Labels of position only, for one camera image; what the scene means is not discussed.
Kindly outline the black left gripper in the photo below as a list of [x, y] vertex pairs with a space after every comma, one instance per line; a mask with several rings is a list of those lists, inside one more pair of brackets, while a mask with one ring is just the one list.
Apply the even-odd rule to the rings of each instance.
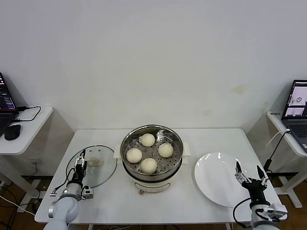
[[86, 169], [87, 169], [87, 161], [85, 161], [85, 154], [86, 150], [83, 149], [80, 155], [76, 159], [75, 167], [79, 165], [81, 168], [75, 168], [74, 174], [71, 179], [71, 183], [76, 183], [76, 184], [83, 183], [83, 179], [86, 176]]

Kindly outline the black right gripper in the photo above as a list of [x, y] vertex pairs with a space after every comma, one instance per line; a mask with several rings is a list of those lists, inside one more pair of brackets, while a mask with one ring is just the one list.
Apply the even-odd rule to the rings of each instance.
[[266, 204], [264, 190], [267, 187], [268, 177], [265, 172], [257, 165], [257, 173], [260, 180], [250, 179], [243, 174], [239, 161], [236, 161], [235, 177], [243, 188], [247, 189], [250, 195], [251, 204]]

